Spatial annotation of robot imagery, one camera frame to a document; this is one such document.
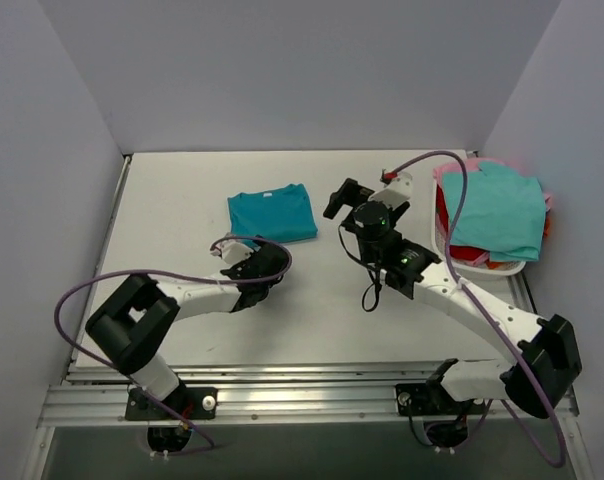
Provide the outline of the teal t-shirt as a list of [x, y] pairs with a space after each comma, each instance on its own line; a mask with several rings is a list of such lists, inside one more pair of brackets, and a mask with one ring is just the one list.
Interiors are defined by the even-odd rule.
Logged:
[[236, 236], [261, 236], [278, 243], [316, 238], [309, 194], [303, 184], [275, 190], [238, 193], [227, 199], [230, 232]]

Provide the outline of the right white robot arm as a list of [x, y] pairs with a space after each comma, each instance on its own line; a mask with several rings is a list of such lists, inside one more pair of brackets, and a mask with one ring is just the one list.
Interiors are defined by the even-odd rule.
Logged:
[[373, 191], [346, 179], [323, 212], [347, 206], [339, 232], [356, 238], [363, 266], [376, 287], [387, 286], [457, 321], [499, 352], [497, 360], [449, 359], [433, 374], [426, 400], [437, 412], [476, 399], [509, 400], [546, 419], [582, 371], [575, 331], [560, 315], [549, 319], [509, 304], [463, 277], [431, 250], [395, 228], [409, 209], [411, 183], [396, 178]]

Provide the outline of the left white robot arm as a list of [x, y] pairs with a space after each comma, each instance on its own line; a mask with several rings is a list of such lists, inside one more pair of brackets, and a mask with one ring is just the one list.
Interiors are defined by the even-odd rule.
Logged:
[[148, 393], [148, 408], [176, 417], [185, 387], [159, 354], [174, 323], [211, 313], [236, 313], [268, 297], [292, 264], [289, 251], [261, 239], [231, 237], [212, 247], [226, 267], [194, 280], [131, 273], [89, 317], [85, 332], [120, 374]]

